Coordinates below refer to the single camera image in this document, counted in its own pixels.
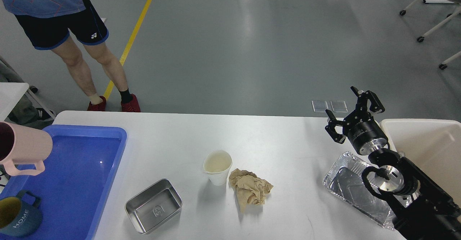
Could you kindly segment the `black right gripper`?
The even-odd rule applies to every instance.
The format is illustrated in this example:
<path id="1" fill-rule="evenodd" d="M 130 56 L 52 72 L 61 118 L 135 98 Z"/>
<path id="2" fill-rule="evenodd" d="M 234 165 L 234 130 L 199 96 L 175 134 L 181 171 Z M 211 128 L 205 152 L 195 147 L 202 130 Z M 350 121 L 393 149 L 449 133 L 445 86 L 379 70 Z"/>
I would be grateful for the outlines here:
<path id="1" fill-rule="evenodd" d="M 344 121 L 336 119 L 329 109 L 325 110 L 328 116 L 325 130 L 334 142 L 343 144 L 348 138 L 357 154 L 367 156 L 374 150 L 389 145 L 387 136 L 373 116 L 374 113 L 385 112 L 385 107 L 374 92 L 359 90 L 355 86 L 350 88 L 356 95 L 357 102 L 350 114 L 352 122 L 347 122 L 345 127 L 345 135 L 336 131 L 336 127 L 344 126 Z"/>

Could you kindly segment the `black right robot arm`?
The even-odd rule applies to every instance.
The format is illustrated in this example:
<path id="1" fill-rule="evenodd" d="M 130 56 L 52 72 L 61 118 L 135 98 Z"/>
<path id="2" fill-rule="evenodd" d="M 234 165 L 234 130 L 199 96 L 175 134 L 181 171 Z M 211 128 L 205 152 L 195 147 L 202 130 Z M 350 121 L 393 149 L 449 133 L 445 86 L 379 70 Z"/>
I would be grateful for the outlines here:
<path id="1" fill-rule="evenodd" d="M 364 187 L 387 202 L 394 212 L 394 228 L 407 240 L 459 240 L 460 207 L 454 199 L 407 157 L 390 149 L 385 132 L 373 113 L 385 107 L 372 91 L 351 86 L 355 109 L 342 120 L 326 109 L 329 136 L 337 143 L 349 140 L 355 152 L 371 165 L 360 174 Z"/>

